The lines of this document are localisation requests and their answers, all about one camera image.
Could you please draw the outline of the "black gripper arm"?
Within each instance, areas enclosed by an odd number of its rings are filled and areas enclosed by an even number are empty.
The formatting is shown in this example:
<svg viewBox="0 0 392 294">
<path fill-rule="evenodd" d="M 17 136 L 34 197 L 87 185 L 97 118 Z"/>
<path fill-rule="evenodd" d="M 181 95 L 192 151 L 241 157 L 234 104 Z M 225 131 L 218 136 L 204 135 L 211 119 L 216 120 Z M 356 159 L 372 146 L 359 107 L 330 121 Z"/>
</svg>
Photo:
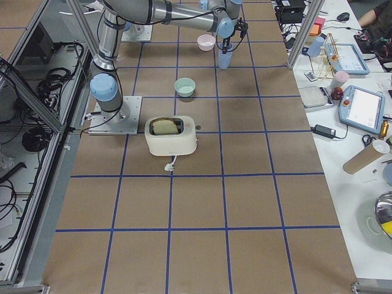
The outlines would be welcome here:
<svg viewBox="0 0 392 294">
<path fill-rule="evenodd" d="M 239 45 L 244 40 L 244 38 L 245 38 L 245 36 L 247 34 L 247 23 L 242 18 L 239 18 L 237 24 L 234 25 L 234 31 L 231 34 L 231 36 L 228 37 L 228 38 L 224 38 L 223 39 L 223 41 L 222 41 L 222 44 L 223 44 L 222 49 L 223 49 L 223 51 L 227 50 L 228 45 L 231 43 L 231 41 L 230 41 L 231 38 L 234 37 L 237 32 L 239 33 L 240 41 L 237 43 L 237 45 L 235 45 L 233 47 L 232 52 L 235 51 L 239 47 Z"/>
</svg>

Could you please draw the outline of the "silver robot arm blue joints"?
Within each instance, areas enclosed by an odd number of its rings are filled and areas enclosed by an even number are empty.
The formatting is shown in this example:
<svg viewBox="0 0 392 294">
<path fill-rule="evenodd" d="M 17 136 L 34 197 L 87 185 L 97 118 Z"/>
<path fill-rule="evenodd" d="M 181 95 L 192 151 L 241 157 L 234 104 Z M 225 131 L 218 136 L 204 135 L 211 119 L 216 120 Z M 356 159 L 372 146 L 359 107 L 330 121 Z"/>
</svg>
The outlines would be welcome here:
<svg viewBox="0 0 392 294">
<path fill-rule="evenodd" d="M 90 90 L 104 122 L 122 122 L 129 116 L 117 77 L 116 60 L 122 40 L 150 40 L 152 26 L 173 25 L 214 33 L 227 53 L 236 32 L 243 38 L 247 23 L 240 17 L 241 1 L 200 1 L 190 7 L 172 1 L 104 1 L 99 48 L 92 61 Z"/>
</svg>

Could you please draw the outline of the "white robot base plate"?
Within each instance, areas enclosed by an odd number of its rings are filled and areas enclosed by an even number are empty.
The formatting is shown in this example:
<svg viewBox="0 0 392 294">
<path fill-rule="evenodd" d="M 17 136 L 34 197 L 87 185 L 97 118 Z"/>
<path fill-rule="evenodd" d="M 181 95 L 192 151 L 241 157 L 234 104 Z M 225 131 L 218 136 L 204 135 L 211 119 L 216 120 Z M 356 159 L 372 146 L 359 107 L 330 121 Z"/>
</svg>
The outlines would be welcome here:
<svg viewBox="0 0 392 294">
<path fill-rule="evenodd" d="M 124 96 L 120 111 L 115 114 L 101 112 L 96 102 L 94 111 L 99 112 L 91 119 L 88 134 L 90 135 L 135 135 L 138 131 L 142 96 Z"/>
</svg>

